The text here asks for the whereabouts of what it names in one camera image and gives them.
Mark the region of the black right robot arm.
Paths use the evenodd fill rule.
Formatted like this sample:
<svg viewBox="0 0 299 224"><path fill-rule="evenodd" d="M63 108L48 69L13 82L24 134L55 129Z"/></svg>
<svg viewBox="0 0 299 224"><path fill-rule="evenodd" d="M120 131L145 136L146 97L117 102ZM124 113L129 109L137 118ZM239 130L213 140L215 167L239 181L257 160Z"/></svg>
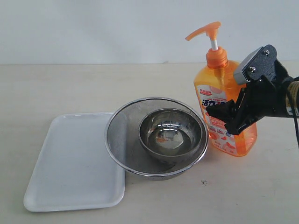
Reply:
<svg viewBox="0 0 299 224"><path fill-rule="evenodd" d="M247 83L236 101L209 105L207 113L225 123L232 135L239 135L264 117L299 117L299 80L287 77L281 82L265 78Z"/></svg>

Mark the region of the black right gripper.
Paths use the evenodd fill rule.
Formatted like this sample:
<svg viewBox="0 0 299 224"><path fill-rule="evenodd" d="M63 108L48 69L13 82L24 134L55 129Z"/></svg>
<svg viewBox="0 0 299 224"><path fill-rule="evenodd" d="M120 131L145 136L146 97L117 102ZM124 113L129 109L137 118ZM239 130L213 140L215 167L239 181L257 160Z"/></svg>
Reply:
<svg viewBox="0 0 299 224"><path fill-rule="evenodd" d="M241 88L236 102L209 105L207 113L225 122L226 130L232 135L240 135L263 117L290 118L286 106L286 89L290 83L291 77L272 82L262 77Z"/></svg>

